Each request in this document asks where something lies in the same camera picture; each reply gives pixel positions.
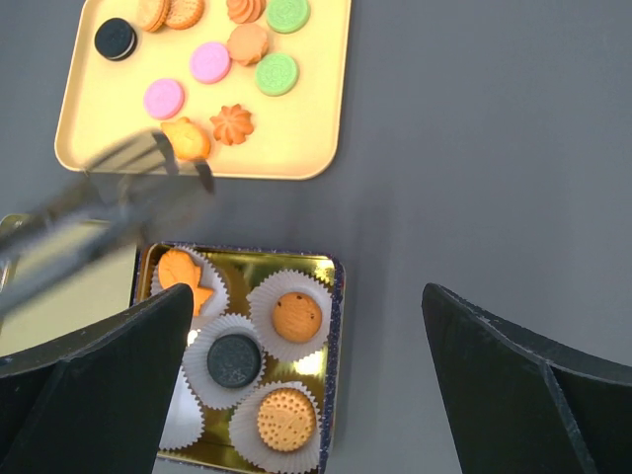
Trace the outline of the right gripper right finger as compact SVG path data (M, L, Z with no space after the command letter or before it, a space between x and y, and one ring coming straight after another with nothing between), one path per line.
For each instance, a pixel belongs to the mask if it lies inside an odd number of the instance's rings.
M422 310L464 473L628 473L631 369L435 283Z

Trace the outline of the black sandwich cookie bottom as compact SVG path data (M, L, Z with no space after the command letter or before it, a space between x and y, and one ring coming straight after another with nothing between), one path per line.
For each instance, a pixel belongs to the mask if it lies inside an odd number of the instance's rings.
M223 388L238 389L257 378L262 368L262 356L253 339L243 334L229 334L210 346L206 366L215 383Z

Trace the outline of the round dotted biscuit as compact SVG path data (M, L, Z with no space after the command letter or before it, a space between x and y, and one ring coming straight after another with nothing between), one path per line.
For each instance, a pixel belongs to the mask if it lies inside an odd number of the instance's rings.
M257 425L259 436L267 447L293 452L314 435L317 420L311 401L302 391L280 388L261 402Z

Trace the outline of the metal tongs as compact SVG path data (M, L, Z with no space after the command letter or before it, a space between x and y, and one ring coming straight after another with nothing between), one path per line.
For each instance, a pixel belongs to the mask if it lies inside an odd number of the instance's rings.
M172 144L157 128L140 130L100 151L72 184L29 211L21 224L2 232L1 261L13 264L80 222L100 221L104 230L60 252L33 274L10 282L1 291L1 315L7 317L138 240L198 195L213 198L209 165L195 162L193 171L191 177L184 176Z

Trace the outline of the chocolate chip cookie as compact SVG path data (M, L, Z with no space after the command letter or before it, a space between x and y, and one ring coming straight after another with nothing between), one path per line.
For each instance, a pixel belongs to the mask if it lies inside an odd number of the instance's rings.
M308 294L290 292L281 296L274 307L272 321L276 333L285 340L304 344L312 340L321 328L320 306Z

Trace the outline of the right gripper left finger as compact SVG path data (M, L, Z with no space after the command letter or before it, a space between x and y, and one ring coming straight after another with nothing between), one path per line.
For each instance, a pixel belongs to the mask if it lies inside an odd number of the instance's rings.
M177 284L2 356L2 472L151 472L192 315L192 291Z

